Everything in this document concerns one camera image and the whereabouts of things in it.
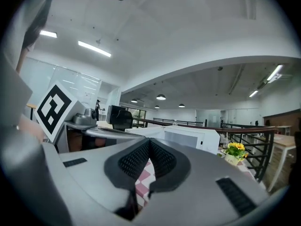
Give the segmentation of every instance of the flower pot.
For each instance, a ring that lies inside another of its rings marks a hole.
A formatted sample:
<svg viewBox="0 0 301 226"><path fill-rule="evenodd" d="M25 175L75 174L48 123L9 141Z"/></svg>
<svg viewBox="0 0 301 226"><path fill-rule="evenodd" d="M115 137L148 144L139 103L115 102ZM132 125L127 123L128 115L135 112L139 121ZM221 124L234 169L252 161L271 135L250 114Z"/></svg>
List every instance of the flower pot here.
<svg viewBox="0 0 301 226"><path fill-rule="evenodd" d="M225 160L234 165L234 166L237 166L238 162L239 162L239 159L237 159L235 156L232 156L232 155L229 155L229 154L226 154L225 156Z"/></svg>

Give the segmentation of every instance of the black mesh pad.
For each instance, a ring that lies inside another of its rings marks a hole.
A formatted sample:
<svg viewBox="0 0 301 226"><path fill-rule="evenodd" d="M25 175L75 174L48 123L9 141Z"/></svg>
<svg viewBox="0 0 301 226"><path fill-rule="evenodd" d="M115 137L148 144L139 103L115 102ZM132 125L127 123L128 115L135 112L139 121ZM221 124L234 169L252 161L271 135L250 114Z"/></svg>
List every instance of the black mesh pad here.
<svg viewBox="0 0 301 226"><path fill-rule="evenodd" d="M156 177L150 184L149 196L153 192L176 189L190 173L190 161L183 153L153 138L145 138L109 157L104 163L104 172L115 187L132 192L149 158Z"/></svg>
<svg viewBox="0 0 301 226"><path fill-rule="evenodd" d="M169 173L177 163L174 155L153 142L150 142L150 160L154 166L156 179Z"/></svg>
<svg viewBox="0 0 301 226"><path fill-rule="evenodd" d="M145 142L143 145L133 150L130 154L119 159L118 165L123 172L136 181L148 160L149 142Z"/></svg>

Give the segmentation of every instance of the pink checkered cloth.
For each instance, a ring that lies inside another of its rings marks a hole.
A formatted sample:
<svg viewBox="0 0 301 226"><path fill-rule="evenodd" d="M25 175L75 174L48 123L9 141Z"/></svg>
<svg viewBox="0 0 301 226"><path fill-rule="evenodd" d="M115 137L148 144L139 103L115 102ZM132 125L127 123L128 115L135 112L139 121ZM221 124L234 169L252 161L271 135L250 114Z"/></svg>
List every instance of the pink checkered cloth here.
<svg viewBox="0 0 301 226"><path fill-rule="evenodd" d="M250 170L245 165L244 161L240 161L238 165L236 166L240 171L242 171L244 174L246 174L248 177L255 180L253 175L251 174ZM136 196L138 204L142 207L145 207L149 201L148 194L149 194L149 187L152 182L156 181L155 178L155 170L151 163L151 160L149 160L146 163L146 166L136 181Z"/></svg>

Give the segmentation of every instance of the fluorescent light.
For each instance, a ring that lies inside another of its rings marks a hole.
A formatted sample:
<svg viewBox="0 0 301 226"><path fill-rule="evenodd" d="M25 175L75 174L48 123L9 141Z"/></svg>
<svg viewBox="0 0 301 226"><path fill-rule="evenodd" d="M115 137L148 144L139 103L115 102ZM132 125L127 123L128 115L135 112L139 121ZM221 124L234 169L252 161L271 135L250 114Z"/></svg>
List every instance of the fluorescent light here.
<svg viewBox="0 0 301 226"><path fill-rule="evenodd" d="M87 86L84 86L85 88L88 88L88 89L92 89L92 90L96 90L96 89L94 89L94 88L90 88L90 87L87 87Z"/></svg>
<svg viewBox="0 0 301 226"><path fill-rule="evenodd" d="M52 38L57 38L57 34L55 32L48 32L48 31L42 30L40 32L40 34L45 35L45 36L49 36L49 37L52 37Z"/></svg>
<svg viewBox="0 0 301 226"><path fill-rule="evenodd" d="M70 81L66 81L66 80L63 80L63 81L65 81L65 82L67 82L67 83L70 83L70 84L74 84L73 82L70 82Z"/></svg>
<svg viewBox="0 0 301 226"><path fill-rule="evenodd" d="M88 78L86 78L86 77L82 77L83 79L86 79L86 80L90 80L90 81L93 81L93 82L95 82L95 83L98 83L98 81L94 81L94 80L92 80L92 79L88 79Z"/></svg>
<svg viewBox="0 0 301 226"><path fill-rule="evenodd" d="M83 43L83 42L79 41L79 45L80 45L80 46L83 46L83 47L85 47L85 48L89 48L89 49L91 49L91 50L93 50L93 51L95 51L95 52L101 53L101 54L103 54L103 55L106 55L107 57L111 57L111 54L109 54L108 52L103 51L103 50L101 50L101 49L99 49L99 48L96 48L96 47L94 47L94 46L92 46L92 45L89 45L89 44L87 44L87 43Z"/></svg>
<svg viewBox="0 0 301 226"><path fill-rule="evenodd" d="M258 90L254 91L249 97L252 97L252 96L256 95L257 92L258 92Z"/></svg>
<svg viewBox="0 0 301 226"><path fill-rule="evenodd" d="M270 83L272 83L272 82L274 82L274 81L276 81L276 80L278 80L278 79L280 79L282 77L282 74L276 74L268 83L270 84Z"/></svg>
<svg viewBox="0 0 301 226"><path fill-rule="evenodd" d="M275 74L277 74L281 69L282 69L283 65L278 65L276 67L276 69L273 71L273 73L267 78L267 81L270 81Z"/></svg>
<svg viewBox="0 0 301 226"><path fill-rule="evenodd" d="M84 74L84 75L89 76L89 77L92 77L92 78L94 78L94 79L96 79L96 80L100 80L99 78L94 77L94 76L91 76L91 75L88 75L88 74L86 74L86 73L80 73L80 74Z"/></svg>

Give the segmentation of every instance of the black slot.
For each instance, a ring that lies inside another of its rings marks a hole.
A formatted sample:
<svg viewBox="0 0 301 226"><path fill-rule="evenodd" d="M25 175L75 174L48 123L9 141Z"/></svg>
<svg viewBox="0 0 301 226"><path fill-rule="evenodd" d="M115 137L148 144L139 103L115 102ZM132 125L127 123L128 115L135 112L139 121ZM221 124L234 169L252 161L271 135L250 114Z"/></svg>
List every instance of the black slot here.
<svg viewBox="0 0 301 226"><path fill-rule="evenodd" d="M85 158L78 158L72 161L64 161L63 164L65 167L71 167L71 166L75 166L77 164L81 164L83 162L86 162L87 160Z"/></svg>
<svg viewBox="0 0 301 226"><path fill-rule="evenodd" d="M251 199L230 178L219 179L216 183L241 217L256 208Z"/></svg>

